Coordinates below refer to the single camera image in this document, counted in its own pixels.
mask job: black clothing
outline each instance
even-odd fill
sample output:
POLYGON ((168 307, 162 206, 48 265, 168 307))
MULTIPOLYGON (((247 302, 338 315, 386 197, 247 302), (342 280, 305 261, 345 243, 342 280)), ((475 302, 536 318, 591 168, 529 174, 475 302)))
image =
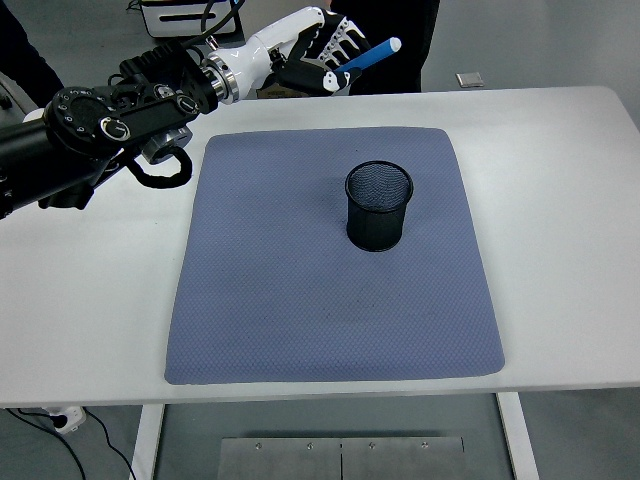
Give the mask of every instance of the black clothing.
POLYGON ((56 72, 29 43, 24 28, 2 0, 0 71, 15 81, 38 107, 45 107, 64 88, 56 72))
POLYGON ((371 46, 391 37, 402 41, 398 53, 364 70, 350 94, 420 92, 420 73, 429 54, 439 6, 440 0, 333 0, 331 10, 353 21, 371 46))

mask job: black cable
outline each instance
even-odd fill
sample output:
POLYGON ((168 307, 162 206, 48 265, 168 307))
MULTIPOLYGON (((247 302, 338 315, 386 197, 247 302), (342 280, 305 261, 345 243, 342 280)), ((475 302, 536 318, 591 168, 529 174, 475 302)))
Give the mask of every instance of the black cable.
POLYGON ((209 19, 209 12, 211 12, 211 8, 216 0, 209 0, 207 2, 207 6, 204 7, 204 12, 202 13, 202 18, 200 19, 200 31, 204 32, 207 30, 207 20, 209 19))
POLYGON ((172 146, 158 152, 158 156, 173 155, 180 163, 180 171, 170 177, 156 177, 146 173, 135 161, 137 155, 125 155, 121 158, 122 164, 136 177, 141 185, 149 188, 177 188, 186 185, 191 180, 193 162, 189 154, 178 146, 172 146))
POLYGON ((197 37, 193 37, 192 39, 187 40, 186 42, 182 42, 182 46, 185 47, 185 48, 190 47, 191 45, 195 45, 198 42, 204 41, 209 35, 213 35, 214 33, 216 33, 218 30, 220 30, 222 27, 224 27, 229 20, 231 20, 233 17, 235 17, 238 14, 238 11, 242 7, 242 5, 244 5, 244 2, 245 2, 245 0, 238 0, 237 3, 235 4, 235 6, 231 10, 229 10, 229 13, 227 13, 222 18, 222 20, 220 20, 218 23, 216 23, 209 30, 207 30, 206 32, 201 33, 197 37))
MULTIPOLYGON (((30 421, 25 420, 24 418, 20 417, 19 415, 17 415, 16 413, 12 412, 8 408, 6 409, 6 411, 7 411, 7 413, 9 413, 9 415, 17 418, 21 422, 24 422, 27 425, 31 425, 32 427, 37 428, 38 430, 41 430, 41 431, 43 431, 45 433, 48 433, 49 435, 51 435, 51 436, 57 438, 58 440, 60 440, 64 444, 64 446, 67 448, 67 450, 69 450, 69 453, 71 454, 71 456, 75 460, 76 465, 78 466, 78 469, 80 470, 80 474, 82 475, 82 479, 83 480, 87 480, 87 476, 84 474, 84 469, 82 468, 82 464, 80 463, 80 460, 78 459, 76 453, 71 448, 71 445, 69 445, 64 438, 62 438, 60 435, 58 435, 55 432, 52 432, 51 430, 49 430, 47 428, 41 427, 40 425, 36 425, 35 423, 31 423, 30 421)), ((30 414, 27 414, 27 415, 32 415, 32 416, 35 416, 35 417, 39 417, 39 416, 43 416, 43 417, 47 417, 47 418, 49 417, 49 415, 43 415, 43 414, 40 414, 40 413, 30 413, 30 414)))
POLYGON ((133 473, 133 468, 131 468, 131 464, 129 463, 129 460, 127 460, 127 457, 125 457, 120 450, 118 450, 116 447, 111 445, 111 440, 109 440, 109 431, 107 430, 107 426, 102 422, 102 420, 100 420, 93 413, 91 413, 86 407, 84 407, 84 411, 87 415, 89 415, 91 418, 93 418, 96 422, 98 422, 102 426, 102 429, 104 430, 104 436, 107 439, 107 445, 109 445, 109 448, 111 450, 113 450, 118 455, 120 455, 120 457, 124 460, 124 463, 127 464, 127 467, 129 468, 129 472, 131 473, 133 480, 136 480, 136 474, 133 473))

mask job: blue mat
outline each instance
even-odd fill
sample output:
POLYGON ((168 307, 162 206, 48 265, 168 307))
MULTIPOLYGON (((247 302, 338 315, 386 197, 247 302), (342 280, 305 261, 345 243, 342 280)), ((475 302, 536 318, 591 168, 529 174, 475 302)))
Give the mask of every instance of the blue mat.
POLYGON ((437 129, 253 132, 209 142, 174 306, 172 384, 409 380, 504 365, 455 153, 437 129), (411 175, 403 237, 349 241, 344 180, 411 175))

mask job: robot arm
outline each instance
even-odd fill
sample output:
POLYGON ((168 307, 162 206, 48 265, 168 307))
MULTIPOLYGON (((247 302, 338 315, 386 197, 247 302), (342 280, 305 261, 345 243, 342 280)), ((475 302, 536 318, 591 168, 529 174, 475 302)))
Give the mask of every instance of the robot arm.
POLYGON ((191 177, 182 150, 191 135, 186 125, 199 114, 239 101, 265 81, 330 95, 360 72, 334 68, 369 49, 346 18, 312 7, 239 49, 208 43, 215 50, 201 65, 179 42, 168 42, 122 62, 118 85, 65 88, 42 118, 0 130, 0 218, 35 201, 83 209, 95 188, 124 167, 152 188, 183 185, 191 177), (173 156, 182 169, 170 178, 149 176, 135 162, 140 155, 150 164, 173 156))

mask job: white table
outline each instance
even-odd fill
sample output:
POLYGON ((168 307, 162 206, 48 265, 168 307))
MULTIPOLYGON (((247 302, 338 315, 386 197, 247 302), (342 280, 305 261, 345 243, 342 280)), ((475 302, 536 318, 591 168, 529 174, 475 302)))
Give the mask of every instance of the white table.
POLYGON ((380 125, 436 127, 451 138, 502 337, 500 372, 168 384, 167 337, 197 182, 154 191, 122 172, 84 212, 30 206, 0 222, 0 406, 640 385, 640 134, 612 91, 246 101, 194 122, 188 152, 198 164, 207 140, 226 133, 380 125))

